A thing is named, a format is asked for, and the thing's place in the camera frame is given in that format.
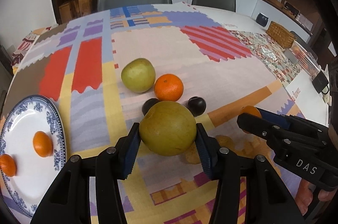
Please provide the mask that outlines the right hand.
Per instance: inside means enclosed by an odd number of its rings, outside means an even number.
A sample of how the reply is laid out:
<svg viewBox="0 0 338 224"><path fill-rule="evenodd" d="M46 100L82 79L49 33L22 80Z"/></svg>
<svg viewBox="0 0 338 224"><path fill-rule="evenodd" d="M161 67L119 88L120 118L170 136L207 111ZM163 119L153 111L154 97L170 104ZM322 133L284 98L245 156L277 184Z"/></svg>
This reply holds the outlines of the right hand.
<svg viewBox="0 0 338 224"><path fill-rule="evenodd" d="M295 202L302 215L305 215L305 213L308 211L308 207L313 200L313 192L309 188L310 185L311 184L308 181L306 181L305 179L301 179L295 197ZM331 201L336 192L337 189L335 189L334 191L320 190L318 194L318 199L321 202Z"/></svg>

